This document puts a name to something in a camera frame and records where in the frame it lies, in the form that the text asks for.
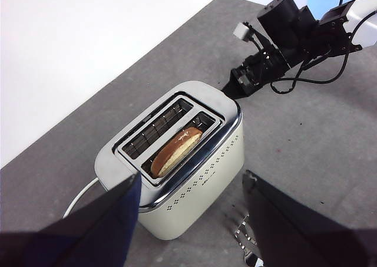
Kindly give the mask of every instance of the metal bracket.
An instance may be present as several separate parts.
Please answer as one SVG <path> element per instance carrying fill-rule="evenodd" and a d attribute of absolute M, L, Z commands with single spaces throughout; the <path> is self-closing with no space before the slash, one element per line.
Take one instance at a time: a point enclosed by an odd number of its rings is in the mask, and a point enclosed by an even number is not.
<path fill-rule="evenodd" d="M 234 232 L 234 237 L 236 238 L 241 249 L 243 249 L 244 251 L 245 263 L 251 267 L 263 267 L 264 266 L 263 261 L 260 258 L 258 258 L 258 256 L 255 255 L 255 253 L 253 253 L 251 249 L 245 246 L 245 244 L 249 246 L 252 245 L 254 247 L 257 246 L 257 242 L 255 241 L 255 239 L 252 237 L 252 235 L 250 235 L 247 232 L 247 229 L 246 229 L 247 225 L 249 225 L 249 215 L 246 215 L 243 218 L 241 224 L 238 225 L 236 231 Z"/>

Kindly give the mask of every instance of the white wall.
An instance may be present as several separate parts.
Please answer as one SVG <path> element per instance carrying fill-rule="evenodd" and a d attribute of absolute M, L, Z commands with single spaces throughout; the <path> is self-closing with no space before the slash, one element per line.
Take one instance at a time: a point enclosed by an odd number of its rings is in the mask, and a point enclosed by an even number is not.
<path fill-rule="evenodd" d="M 1 0 L 1 167 L 210 1 Z"/>

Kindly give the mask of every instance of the toaster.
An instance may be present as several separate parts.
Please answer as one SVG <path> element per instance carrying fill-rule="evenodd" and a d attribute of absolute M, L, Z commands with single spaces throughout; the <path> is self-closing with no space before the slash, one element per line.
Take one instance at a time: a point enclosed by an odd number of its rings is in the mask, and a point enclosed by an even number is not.
<path fill-rule="evenodd" d="M 163 177 L 151 164 L 179 131 L 200 141 Z M 242 112 L 220 90 L 199 81 L 174 87 L 99 152 L 95 173 L 106 190 L 141 173 L 138 221 L 159 239 L 182 235 L 217 199 L 244 163 Z"/>

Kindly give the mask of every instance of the bread slice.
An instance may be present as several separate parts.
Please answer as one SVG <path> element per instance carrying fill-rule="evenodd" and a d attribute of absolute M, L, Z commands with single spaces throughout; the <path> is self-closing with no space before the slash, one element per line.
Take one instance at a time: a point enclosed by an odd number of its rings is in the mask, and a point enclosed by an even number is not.
<path fill-rule="evenodd" d="M 203 133 L 189 127 L 178 133 L 154 158 L 151 166 L 153 178 L 165 176 L 199 142 Z"/>

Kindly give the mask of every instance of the gray tabletop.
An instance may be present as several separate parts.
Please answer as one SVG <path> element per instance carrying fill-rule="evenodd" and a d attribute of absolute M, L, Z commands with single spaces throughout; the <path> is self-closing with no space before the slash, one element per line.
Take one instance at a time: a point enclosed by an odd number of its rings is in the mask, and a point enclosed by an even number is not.
<path fill-rule="evenodd" d="M 262 31 L 260 8 L 244 0 L 212 1 L 5 166 L 1 230 L 38 230 L 58 220 L 95 177 L 102 146 L 175 85 L 200 80 L 222 88 L 230 69 L 256 52 L 232 36 L 233 29 L 248 20 Z M 239 100 L 244 168 L 338 223 L 377 228 L 376 59 L 377 48 L 370 47 L 350 55 L 335 83 L 298 83 L 288 95 L 264 87 Z M 340 64 L 341 58 L 329 59 L 302 76 L 324 80 Z M 102 193 L 96 184 L 77 208 Z M 178 239 L 158 240 L 138 224 L 126 265 L 244 266 L 230 231 L 245 213 L 239 173 Z"/>

